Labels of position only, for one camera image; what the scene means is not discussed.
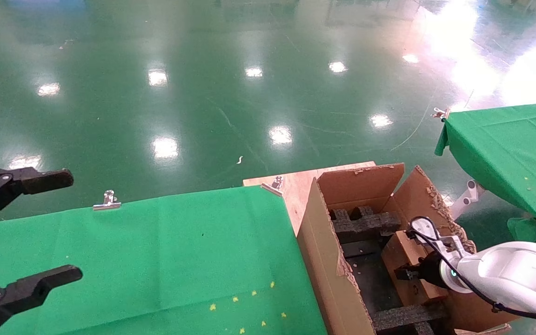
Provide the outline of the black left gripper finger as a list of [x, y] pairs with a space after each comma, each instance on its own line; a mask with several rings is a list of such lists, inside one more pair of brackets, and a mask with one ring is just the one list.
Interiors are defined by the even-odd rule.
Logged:
[[20, 195], [32, 195], [70, 187], [74, 184], [68, 169], [39, 172], [32, 166], [0, 169], [0, 211]]
[[0, 288], [0, 327], [13, 316], [40, 307], [54, 288], [79, 281], [83, 277], [74, 265], [26, 276]]

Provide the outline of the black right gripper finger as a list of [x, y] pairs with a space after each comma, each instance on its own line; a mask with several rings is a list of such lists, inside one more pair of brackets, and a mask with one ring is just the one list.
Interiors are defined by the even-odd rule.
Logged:
[[398, 280], [410, 281], [419, 279], [419, 266], [404, 265], [394, 270], [394, 275]]

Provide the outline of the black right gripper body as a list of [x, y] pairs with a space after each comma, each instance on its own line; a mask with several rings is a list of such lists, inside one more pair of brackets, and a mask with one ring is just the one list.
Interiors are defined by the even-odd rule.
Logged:
[[431, 252], [426, 257], [419, 257], [418, 277], [439, 288], [448, 289], [447, 284], [441, 277], [441, 263], [444, 262], [437, 252]]

